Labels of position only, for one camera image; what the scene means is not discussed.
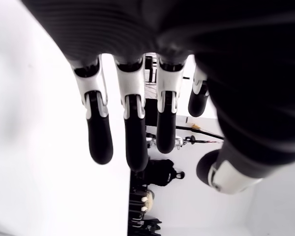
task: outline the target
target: white object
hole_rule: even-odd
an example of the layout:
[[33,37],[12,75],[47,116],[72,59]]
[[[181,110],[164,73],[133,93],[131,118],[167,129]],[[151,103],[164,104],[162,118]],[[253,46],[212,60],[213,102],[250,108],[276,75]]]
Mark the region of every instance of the white object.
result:
[[175,146],[179,148],[182,145],[183,145],[183,139],[182,139],[182,137],[176,135],[176,138],[175,138]]
[[208,174],[209,185],[221,193],[235,194],[259,183],[262,178],[251,178],[235,169],[229,161],[223,161],[218,170],[213,164]]
[[93,75],[91,77],[87,77],[87,78],[83,78],[83,77],[78,76],[76,73],[74,73],[74,69],[76,69],[76,68],[72,67],[73,73],[74,73],[75,78],[77,80],[82,103],[85,107],[86,107],[85,94],[90,91],[99,91],[102,95],[103,104],[106,106],[108,103],[101,55],[99,55],[99,57],[98,57],[98,63],[99,63],[98,72],[95,75]]
[[147,201],[145,202],[145,206],[147,207],[147,212],[152,210],[153,207],[153,194],[151,191],[147,191]]
[[165,92],[172,91],[172,113],[177,112],[177,101],[180,96],[180,88],[183,80],[183,68],[180,71],[170,72],[163,70],[160,66],[160,57],[157,60],[156,72],[156,93],[157,93],[157,109],[160,113],[165,108]]
[[195,73],[193,75],[192,89],[195,94],[199,94],[203,81],[207,80],[207,75],[196,66]]
[[[125,109],[124,118],[128,119],[128,101],[126,97],[128,95],[136,94],[139,95],[140,101],[137,101],[138,104],[141,105],[142,108],[144,108],[146,104],[145,100],[145,90],[144,90],[144,80],[145,80],[145,74],[144,74],[144,68],[145,68],[145,57],[142,59],[142,65],[141,68],[137,71],[133,72],[124,72],[117,68],[117,75],[118,75],[118,83],[119,83],[119,90],[120,90],[120,96],[121,96],[121,103]],[[143,118],[145,114],[142,109],[138,109],[138,117]]]

